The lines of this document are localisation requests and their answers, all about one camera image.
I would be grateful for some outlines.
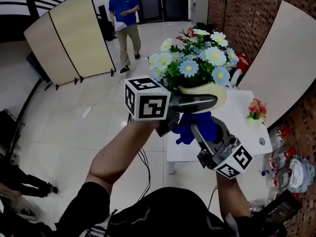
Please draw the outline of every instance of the white vase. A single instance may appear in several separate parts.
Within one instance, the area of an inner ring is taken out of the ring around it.
[[[259,128],[261,121],[260,119],[246,118],[246,124],[253,128]]]
[[[206,112],[209,112],[209,111],[214,110],[216,108],[219,108],[223,104],[225,104],[226,99],[227,99],[227,93],[226,93],[225,86],[217,85],[213,82],[209,82],[207,84],[204,84],[204,85],[201,85],[198,87],[194,87],[194,88],[184,88],[184,87],[178,86],[178,89],[182,94],[186,94],[186,95],[209,94],[209,95],[214,95],[217,97],[217,103],[212,108],[209,108],[207,110],[203,110],[200,112],[196,112],[195,114],[206,113]]]

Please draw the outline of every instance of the glass door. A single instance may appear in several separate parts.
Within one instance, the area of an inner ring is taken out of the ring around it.
[[[187,21],[188,0],[162,0],[165,21]]]
[[[139,3],[138,17],[140,23],[163,21],[161,0],[139,0]]]

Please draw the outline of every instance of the human arm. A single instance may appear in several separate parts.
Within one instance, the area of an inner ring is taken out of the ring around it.
[[[140,10],[140,7],[139,7],[139,5],[137,5],[137,6],[135,6],[134,8],[132,8],[130,10],[123,11],[120,15],[121,16],[127,16],[128,14],[135,13],[136,11],[139,11],[139,10]]]
[[[249,217],[249,205],[237,179],[229,180],[216,172],[219,206],[223,219],[228,214],[234,218]]]
[[[115,19],[114,19],[114,12],[113,11],[110,11],[110,18],[111,18],[111,21],[112,21],[112,25],[114,26],[115,25]]]
[[[159,121],[132,121],[93,159],[85,182],[101,185],[110,195],[113,184],[127,170]]]
[[[9,193],[10,195],[14,195],[17,197],[20,197],[22,195],[21,192],[14,191],[10,189],[8,186],[4,185],[3,183],[0,183],[0,190]]]

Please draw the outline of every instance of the black sleeve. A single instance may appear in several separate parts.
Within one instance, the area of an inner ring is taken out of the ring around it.
[[[110,214],[110,196],[99,184],[85,183],[56,224],[56,236],[78,237]]]

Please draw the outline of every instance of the red brick wall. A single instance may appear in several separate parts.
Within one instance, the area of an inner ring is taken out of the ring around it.
[[[224,33],[251,61],[260,50],[282,0],[227,0]],[[316,19],[316,0],[284,0]],[[224,0],[209,0],[208,23],[222,30]]]
[[[228,0],[224,33],[237,53],[251,61],[259,52],[277,15],[282,0]],[[316,19],[316,0],[284,0]],[[208,23],[222,30],[223,0],[209,0]],[[291,128],[288,145],[316,165],[316,83],[305,97],[281,120]],[[289,237],[316,237],[316,179],[305,194],[303,208],[285,226]]]

